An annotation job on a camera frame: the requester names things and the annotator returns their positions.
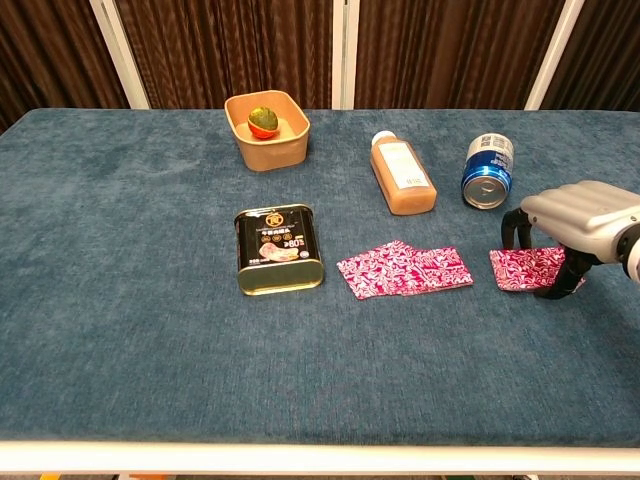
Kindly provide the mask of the blue felt table mat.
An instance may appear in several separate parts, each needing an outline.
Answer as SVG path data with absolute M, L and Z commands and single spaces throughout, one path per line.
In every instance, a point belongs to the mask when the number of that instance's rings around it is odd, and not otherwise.
M 508 203 L 583 179 L 640 193 L 640 113 L 317 110 L 304 163 L 248 170 L 221 110 L 37 109 L 0 134 L 0 439 L 640 445 L 640 288 L 499 290 L 501 210 L 466 206 L 470 142 L 515 147 Z M 432 211 L 393 215 L 383 130 Z M 304 204 L 324 279 L 250 296 L 239 212 Z M 337 263 L 454 247 L 474 283 L 358 300 Z

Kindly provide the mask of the white screen frame post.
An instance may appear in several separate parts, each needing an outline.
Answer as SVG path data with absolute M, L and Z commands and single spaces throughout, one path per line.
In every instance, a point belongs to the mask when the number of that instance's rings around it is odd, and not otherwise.
M 542 64 L 525 103 L 525 111 L 540 109 L 582 11 L 584 2 L 585 0 L 564 1 Z
M 132 109 L 150 103 L 115 0 L 89 0 L 118 79 Z
M 331 108 L 355 106 L 360 0 L 333 0 Z

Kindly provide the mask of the pink patterned pouch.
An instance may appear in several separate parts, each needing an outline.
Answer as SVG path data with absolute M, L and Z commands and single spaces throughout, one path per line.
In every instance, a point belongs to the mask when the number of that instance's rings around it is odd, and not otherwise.
M 551 287 L 565 260 L 562 247 L 490 250 L 496 284 L 509 292 Z

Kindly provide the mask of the blue drink can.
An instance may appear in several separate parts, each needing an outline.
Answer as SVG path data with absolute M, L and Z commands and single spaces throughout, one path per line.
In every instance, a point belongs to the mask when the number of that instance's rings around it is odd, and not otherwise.
M 463 199 L 488 210 L 501 205 L 512 188 L 514 147 L 504 135 L 484 133 L 469 145 L 461 180 Z

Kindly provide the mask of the brown pleated curtain panel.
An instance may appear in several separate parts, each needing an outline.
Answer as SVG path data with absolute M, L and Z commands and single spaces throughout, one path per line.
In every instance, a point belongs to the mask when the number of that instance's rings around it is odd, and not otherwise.
M 585 0 L 543 109 L 640 112 L 640 0 Z
M 148 101 L 220 108 L 282 90 L 332 103 L 332 0 L 115 0 Z
M 0 0 L 0 134 L 37 108 L 127 108 L 89 0 Z
M 360 0 L 359 109 L 522 109 L 564 0 Z

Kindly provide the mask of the brown juice bottle white cap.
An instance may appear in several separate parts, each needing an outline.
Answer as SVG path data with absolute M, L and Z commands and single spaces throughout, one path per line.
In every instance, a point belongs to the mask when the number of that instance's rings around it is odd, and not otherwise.
M 433 210 L 437 190 L 410 143 L 391 131 L 379 131 L 371 140 L 370 163 L 393 215 Z

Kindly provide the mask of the black luncheon meat tin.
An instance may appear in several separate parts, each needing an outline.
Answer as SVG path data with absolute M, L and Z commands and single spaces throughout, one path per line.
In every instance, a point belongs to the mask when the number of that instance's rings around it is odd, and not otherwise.
M 250 296 L 319 286 L 324 264 L 312 209 L 289 204 L 244 210 L 234 220 L 237 280 Z

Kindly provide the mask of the orange plastic bowl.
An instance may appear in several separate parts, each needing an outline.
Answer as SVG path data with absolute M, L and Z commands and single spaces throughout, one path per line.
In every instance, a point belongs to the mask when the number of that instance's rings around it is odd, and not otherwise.
M 259 139 L 250 130 L 252 110 L 268 107 L 278 117 L 278 132 Z M 303 110 L 286 92 L 266 90 L 228 98 L 224 109 L 245 165 L 264 172 L 302 163 L 307 154 L 311 124 Z

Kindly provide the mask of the green orange round fruit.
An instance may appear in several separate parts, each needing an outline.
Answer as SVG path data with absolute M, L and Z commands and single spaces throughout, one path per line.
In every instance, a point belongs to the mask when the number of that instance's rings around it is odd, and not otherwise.
M 279 130 L 276 113 L 266 106 L 254 108 L 248 116 L 248 127 L 253 136 L 266 140 L 274 137 Z

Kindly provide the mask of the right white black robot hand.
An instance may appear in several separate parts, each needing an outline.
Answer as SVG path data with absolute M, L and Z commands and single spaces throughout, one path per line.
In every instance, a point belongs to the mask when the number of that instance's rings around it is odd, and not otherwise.
M 534 291 L 537 297 L 556 300 L 573 293 L 591 267 L 621 265 L 618 240 L 636 222 L 640 223 L 640 194 L 582 180 L 525 197 L 518 208 L 504 214 L 501 240 L 507 250 L 515 241 L 530 248 L 531 229 L 537 228 L 563 247 L 565 260 L 553 285 Z

